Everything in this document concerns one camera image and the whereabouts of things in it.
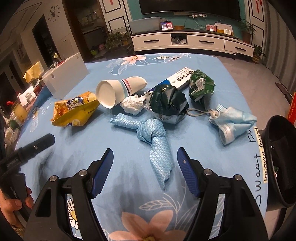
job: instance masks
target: wall clock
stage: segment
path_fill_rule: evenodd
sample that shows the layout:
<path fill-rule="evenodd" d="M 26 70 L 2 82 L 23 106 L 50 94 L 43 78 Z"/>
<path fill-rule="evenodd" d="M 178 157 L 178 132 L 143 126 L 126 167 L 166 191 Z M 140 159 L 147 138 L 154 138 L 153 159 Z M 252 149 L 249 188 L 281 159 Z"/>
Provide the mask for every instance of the wall clock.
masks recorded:
<path fill-rule="evenodd" d="M 57 20 L 57 18 L 59 18 L 59 9 L 61 7 L 59 7 L 59 5 L 56 6 L 52 6 L 51 9 L 49 10 L 49 18 L 47 20 L 50 20 L 51 22 L 55 22 Z"/>

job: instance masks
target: metal bolt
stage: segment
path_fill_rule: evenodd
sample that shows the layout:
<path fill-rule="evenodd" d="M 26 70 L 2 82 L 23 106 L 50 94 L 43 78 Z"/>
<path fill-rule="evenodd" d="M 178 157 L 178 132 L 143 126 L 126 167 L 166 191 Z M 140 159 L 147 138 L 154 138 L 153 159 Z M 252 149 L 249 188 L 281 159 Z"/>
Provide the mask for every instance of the metal bolt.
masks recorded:
<path fill-rule="evenodd" d="M 212 174 L 212 170 L 211 169 L 204 169 L 204 174 L 211 175 Z"/>
<path fill-rule="evenodd" d="M 81 170 L 80 172 L 79 172 L 79 175 L 80 176 L 85 176 L 87 174 L 87 170 Z"/>
<path fill-rule="evenodd" d="M 51 182 L 54 182 L 57 179 L 57 176 L 53 175 L 49 179 L 50 179 Z"/>
<path fill-rule="evenodd" d="M 238 174 L 236 174 L 236 175 L 234 176 L 234 178 L 235 178 L 236 180 L 238 180 L 238 181 L 241 181 L 241 180 L 242 180 L 242 176 L 241 176 L 241 175 L 238 175 Z"/>

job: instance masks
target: mask ear loop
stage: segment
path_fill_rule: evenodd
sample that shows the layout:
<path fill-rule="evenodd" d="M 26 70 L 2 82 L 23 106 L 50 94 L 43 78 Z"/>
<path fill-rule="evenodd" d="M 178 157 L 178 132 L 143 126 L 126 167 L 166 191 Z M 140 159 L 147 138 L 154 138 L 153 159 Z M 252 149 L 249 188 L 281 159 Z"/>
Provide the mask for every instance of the mask ear loop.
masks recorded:
<path fill-rule="evenodd" d="M 190 111 L 198 111 L 198 112 L 201 112 L 201 113 L 199 113 L 199 114 L 192 114 L 192 113 L 190 113 Z M 220 115 L 218 111 L 216 111 L 216 110 L 212 110 L 212 109 L 209 110 L 209 111 L 202 111 L 202 110 L 195 109 L 195 108 L 190 108 L 190 109 L 187 110 L 187 115 L 189 115 L 189 116 L 193 116 L 193 117 L 195 117 L 195 116 L 201 116 L 201 115 L 204 115 L 204 114 L 210 114 L 210 116 L 211 116 L 213 119 L 218 118 L 219 115 Z"/>

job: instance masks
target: white tv cabinet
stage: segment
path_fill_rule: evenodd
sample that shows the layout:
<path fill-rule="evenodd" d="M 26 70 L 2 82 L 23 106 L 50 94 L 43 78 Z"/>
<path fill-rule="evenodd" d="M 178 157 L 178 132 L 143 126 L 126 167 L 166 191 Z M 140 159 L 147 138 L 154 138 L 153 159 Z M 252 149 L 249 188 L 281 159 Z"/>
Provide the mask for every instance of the white tv cabinet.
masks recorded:
<path fill-rule="evenodd" d="M 187 43 L 182 45 L 173 45 L 171 37 L 180 35 L 186 38 Z M 135 52 L 145 50 L 168 49 L 176 51 L 184 50 L 210 50 L 232 55 L 237 54 L 252 57 L 254 47 L 235 37 L 225 36 L 223 34 L 211 33 L 209 31 L 153 31 L 141 34 L 131 35 Z"/>

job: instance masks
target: curtain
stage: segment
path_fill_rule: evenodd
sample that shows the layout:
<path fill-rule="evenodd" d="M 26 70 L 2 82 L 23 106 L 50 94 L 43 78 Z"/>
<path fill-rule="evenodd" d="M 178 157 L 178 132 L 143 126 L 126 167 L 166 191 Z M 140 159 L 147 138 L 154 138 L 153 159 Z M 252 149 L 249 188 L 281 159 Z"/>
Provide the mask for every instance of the curtain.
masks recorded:
<path fill-rule="evenodd" d="M 296 92 L 296 40 L 275 8 L 266 4 L 266 43 L 263 64 L 290 94 Z"/>

